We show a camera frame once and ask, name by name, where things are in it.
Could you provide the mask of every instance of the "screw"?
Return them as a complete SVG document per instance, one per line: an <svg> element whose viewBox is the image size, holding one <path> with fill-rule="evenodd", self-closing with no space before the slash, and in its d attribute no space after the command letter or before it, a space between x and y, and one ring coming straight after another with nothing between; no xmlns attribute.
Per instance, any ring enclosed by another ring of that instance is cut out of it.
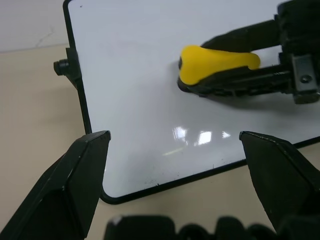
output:
<svg viewBox="0 0 320 240"><path fill-rule="evenodd" d="M300 78L300 82L303 83L303 84L310 83L311 81L312 81L312 77L310 75L303 75Z"/></svg>

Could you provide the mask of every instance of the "whiteboard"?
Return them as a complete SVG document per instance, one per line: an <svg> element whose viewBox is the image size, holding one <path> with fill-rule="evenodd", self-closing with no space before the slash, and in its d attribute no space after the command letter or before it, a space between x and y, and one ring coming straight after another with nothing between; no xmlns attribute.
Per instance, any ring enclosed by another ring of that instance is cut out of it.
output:
<svg viewBox="0 0 320 240"><path fill-rule="evenodd" d="M212 101L177 87L186 45L267 21L280 0L72 0L68 11L92 132L110 130L111 198L245 158L240 131L291 143L320 135L319 103L291 95ZM279 47L260 50L278 64Z"/></svg>

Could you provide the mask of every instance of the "table surface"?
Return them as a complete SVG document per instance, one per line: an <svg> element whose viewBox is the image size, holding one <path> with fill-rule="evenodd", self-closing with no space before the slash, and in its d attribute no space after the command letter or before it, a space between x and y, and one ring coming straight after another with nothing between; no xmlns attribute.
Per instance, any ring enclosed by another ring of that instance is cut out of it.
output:
<svg viewBox="0 0 320 240"><path fill-rule="evenodd" d="M270 20L281 2L68 4L91 129L112 134L103 178L108 196L122 197L243 160L241 131L294 144L320 135L315 130L320 102L296 105L292 95L282 93L213 101L177 87L184 46ZM261 50L262 65L277 65L280 49Z"/></svg>
<svg viewBox="0 0 320 240"><path fill-rule="evenodd" d="M41 174L84 134L77 91L53 71L65 47L0 54L0 230ZM320 169L320 144L301 152ZM271 226L244 166L120 205L100 200L87 239L103 239L114 216L144 214L170 216L177 230L197 223L212 232L226 215Z"/></svg>

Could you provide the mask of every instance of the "black clamp jaw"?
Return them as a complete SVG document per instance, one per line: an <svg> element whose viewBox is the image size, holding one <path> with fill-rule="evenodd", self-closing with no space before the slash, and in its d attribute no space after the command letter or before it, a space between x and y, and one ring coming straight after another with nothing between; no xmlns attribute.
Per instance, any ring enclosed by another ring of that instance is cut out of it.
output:
<svg viewBox="0 0 320 240"><path fill-rule="evenodd" d="M184 92L200 97L292 94L296 104L320 99L320 1L291 0L280 4L274 20L214 37L201 47L248 53L281 45L279 65L250 70L239 67L216 72L196 85L178 79Z"/></svg>
<svg viewBox="0 0 320 240"><path fill-rule="evenodd" d="M66 76L72 85L78 89L77 82L81 79L78 54L75 48L66 48L66 59L55 61L53 69L58 76Z"/></svg>

